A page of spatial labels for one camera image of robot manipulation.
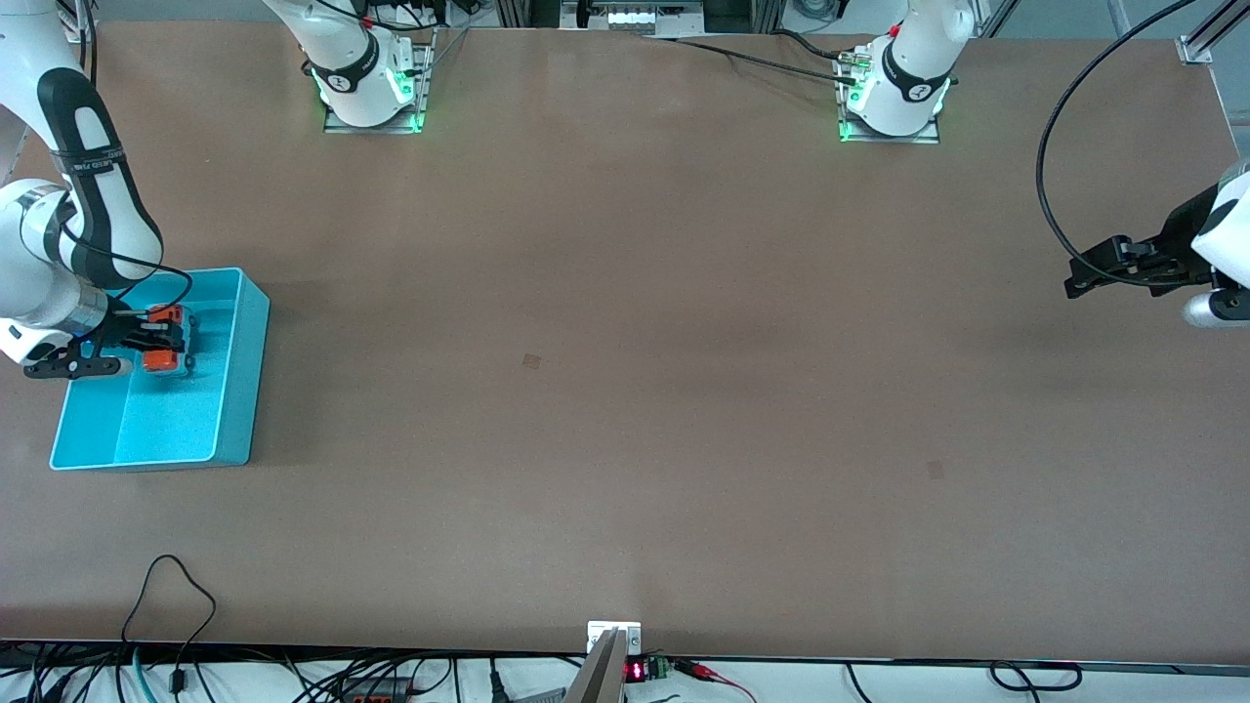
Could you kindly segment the white lit equipment unit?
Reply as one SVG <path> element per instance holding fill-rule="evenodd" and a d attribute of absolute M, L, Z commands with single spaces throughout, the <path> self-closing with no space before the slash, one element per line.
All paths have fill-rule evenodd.
<path fill-rule="evenodd" d="M 560 0 L 558 28 L 585 28 L 652 38 L 705 33 L 701 0 Z"/>

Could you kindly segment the blue plastic box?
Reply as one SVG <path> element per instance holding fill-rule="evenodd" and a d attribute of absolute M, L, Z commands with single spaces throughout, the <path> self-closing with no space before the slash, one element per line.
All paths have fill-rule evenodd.
<path fill-rule="evenodd" d="M 192 269 L 182 306 L 191 369 L 142 370 L 68 383 L 49 467 L 54 472 L 165 472 L 244 467 L 252 445 L 270 299 L 239 268 Z"/>

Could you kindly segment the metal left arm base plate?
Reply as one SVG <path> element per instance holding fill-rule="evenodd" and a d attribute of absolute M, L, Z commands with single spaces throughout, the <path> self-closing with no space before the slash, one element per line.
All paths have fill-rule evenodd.
<path fill-rule="evenodd" d="M 869 45 L 841 53 L 832 63 L 841 143 L 940 143 L 938 116 L 952 85 L 946 75 L 932 80 L 894 80 L 881 66 L 882 53 Z"/>

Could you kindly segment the orange toy bus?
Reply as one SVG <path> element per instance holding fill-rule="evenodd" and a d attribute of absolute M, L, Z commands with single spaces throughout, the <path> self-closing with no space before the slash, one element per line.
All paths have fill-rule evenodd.
<path fill-rule="evenodd" d="M 168 306 L 168 308 L 151 308 L 150 310 L 184 310 L 188 311 L 188 352 L 185 354 L 174 354 L 172 352 L 142 352 L 140 360 L 142 362 L 142 369 L 148 374 L 155 377 L 188 377 L 192 373 L 195 368 L 195 357 L 192 357 L 192 348 L 195 348 L 196 328 L 199 321 L 196 316 L 192 316 L 188 306 Z"/>

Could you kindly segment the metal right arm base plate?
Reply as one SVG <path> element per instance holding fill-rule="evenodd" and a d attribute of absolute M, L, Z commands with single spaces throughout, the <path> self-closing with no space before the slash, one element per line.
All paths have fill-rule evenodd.
<path fill-rule="evenodd" d="M 410 38 L 370 33 L 378 45 L 372 63 L 348 75 L 312 73 L 324 103 L 324 130 L 339 134 L 422 133 L 435 63 L 435 48 Z"/>

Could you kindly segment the aluminium frame profile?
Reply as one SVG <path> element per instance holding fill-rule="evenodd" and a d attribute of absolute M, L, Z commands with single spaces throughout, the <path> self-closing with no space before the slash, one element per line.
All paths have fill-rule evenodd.
<path fill-rule="evenodd" d="M 1188 65 L 1212 63 L 1212 49 L 1249 20 L 1250 0 L 1222 0 L 1196 28 L 1179 36 L 1179 58 Z"/>

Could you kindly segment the black orange power strip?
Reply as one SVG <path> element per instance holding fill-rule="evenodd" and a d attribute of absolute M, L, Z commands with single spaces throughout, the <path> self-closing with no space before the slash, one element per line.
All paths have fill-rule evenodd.
<path fill-rule="evenodd" d="M 362 675 L 338 685 L 336 703 L 409 703 L 412 694 L 409 677 Z"/>

